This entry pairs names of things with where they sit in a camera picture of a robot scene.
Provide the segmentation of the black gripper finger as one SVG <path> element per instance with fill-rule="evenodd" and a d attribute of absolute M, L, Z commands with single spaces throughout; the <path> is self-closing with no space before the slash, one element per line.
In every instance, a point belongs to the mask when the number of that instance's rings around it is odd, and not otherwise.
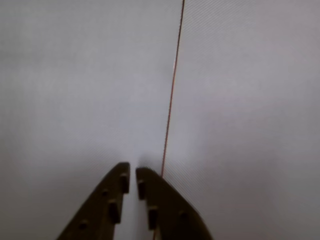
<path fill-rule="evenodd" d="M 59 235 L 59 240 L 112 240 L 130 189 L 130 164 L 120 162 L 96 186 Z"/>
<path fill-rule="evenodd" d="M 156 240 L 212 240 L 193 206 L 157 172 L 135 170 L 138 197 L 145 201 L 147 224 Z"/>

